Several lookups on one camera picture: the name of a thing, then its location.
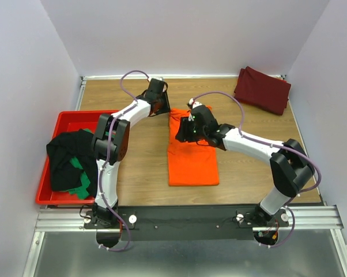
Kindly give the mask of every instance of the dark red cloth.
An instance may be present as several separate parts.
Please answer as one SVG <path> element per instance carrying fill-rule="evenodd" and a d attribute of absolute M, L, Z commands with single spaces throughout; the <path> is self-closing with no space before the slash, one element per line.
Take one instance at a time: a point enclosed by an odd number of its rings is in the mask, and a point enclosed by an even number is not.
<path fill-rule="evenodd" d="M 270 77 L 247 66 L 240 71 L 234 93 L 235 98 L 243 103 L 282 115 L 288 103 L 290 87 L 284 80 Z"/>

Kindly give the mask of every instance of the red tray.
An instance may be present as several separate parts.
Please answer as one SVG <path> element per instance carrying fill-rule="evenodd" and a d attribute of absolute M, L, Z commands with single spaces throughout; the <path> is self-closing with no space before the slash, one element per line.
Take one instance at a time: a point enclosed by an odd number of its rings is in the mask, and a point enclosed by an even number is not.
<path fill-rule="evenodd" d="M 60 133 L 78 131 L 79 129 L 90 129 L 95 132 L 99 116 L 115 112 L 117 111 L 63 111 L 58 115 L 52 138 Z M 80 200 L 75 194 L 53 192 L 51 189 L 49 158 L 47 157 L 35 201 L 40 205 L 84 205 L 93 204 L 94 197 L 89 196 L 87 199 Z"/>

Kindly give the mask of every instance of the orange cloth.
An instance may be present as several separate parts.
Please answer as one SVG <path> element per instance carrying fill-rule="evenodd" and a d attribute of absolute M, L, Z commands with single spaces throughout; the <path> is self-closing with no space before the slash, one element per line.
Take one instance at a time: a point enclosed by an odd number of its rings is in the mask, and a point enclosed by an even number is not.
<path fill-rule="evenodd" d="M 181 143 L 175 139 L 181 117 L 188 111 L 172 108 L 169 114 L 168 184 L 170 186 L 216 186 L 219 183 L 214 147 Z"/>

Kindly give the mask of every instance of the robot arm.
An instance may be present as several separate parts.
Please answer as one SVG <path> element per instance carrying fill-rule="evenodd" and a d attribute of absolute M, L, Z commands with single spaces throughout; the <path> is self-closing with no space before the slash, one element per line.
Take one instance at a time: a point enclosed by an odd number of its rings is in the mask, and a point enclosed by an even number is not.
<path fill-rule="evenodd" d="M 103 187 L 103 194 L 111 207 L 116 207 L 118 203 L 116 193 L 118 168 L 127 152 L 130 128 L 138 121 L 152 114 L 158 115 L 170 111 L 167 86 L 167 83 L 164 81 L 153 78 L 149 83 L 148 89 L 137 97 L 137 101 L 133 101 L 132 104 L 117 113 L 102 114 L 99 118 L 92 140 L 92 149 L 97 159 L 98 177 L 101 178 L 99 181 L 101 181 Z M 108 131 L 114 119 L 110 158 L 106 162 Z M 100 187 L 98 187 L 93 211 L 102 220 L 110 221 L 112 218 L 101 197 Z"/>
<path fill-rule="evenodd" d="M 249 222 L 264 225 L 270 221 L 290 198 L 295 197 L 314 174 L 314 168 L 299 155 L 272 147 L 283 145 L 305 155 L 296 140 L 272 141 L 240 131 L 228 124 L 218 124 L 212 112 L 200 102 L 188 105 L 191 113 L 181 118 L 176 139 L 181 142 L 205 140 L 222 150 L 241 152 L 269 164 L 275 187 L 257 205 Z M 256 141 L 265 141 L 268 145 Z"/>

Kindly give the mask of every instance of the wooden table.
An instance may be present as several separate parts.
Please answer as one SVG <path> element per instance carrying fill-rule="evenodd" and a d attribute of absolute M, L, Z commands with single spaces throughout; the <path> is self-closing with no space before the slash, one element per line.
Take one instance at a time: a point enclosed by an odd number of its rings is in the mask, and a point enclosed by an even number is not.
<path fill-rule="evenodd" d="M 171 107 L 187 109 L 193 96 L 206 91 L 232 93 L 237 79 L 167 79 Z M 124 85 L 134 95 L 148 87 L 146 80 L 125 80 Z M 213 107 L 219 123 L 238 125 L 240 111 L 225 96 L 209 95 L 200 102 Z M 119 80 L 88 80 L 81 110 L 122 109 L 131 103 L 119 87 Z M 301 141 L 288 106 L 277 116 L 258 108 L 243 105 L 243 130 L 271 140 Z M 168 114 L 145 118 L 130 131 L 129 150 L 119 168 L 119 205 L 191 205 L 258 203 L 273 187 L 271 169 L 264 163 L 240 153 L 217 151 L 220 184 L 218 186 L 168 186 Z M 317 190 L 306 192 L 294 200 L 298 203 L 320 202 Z"/>

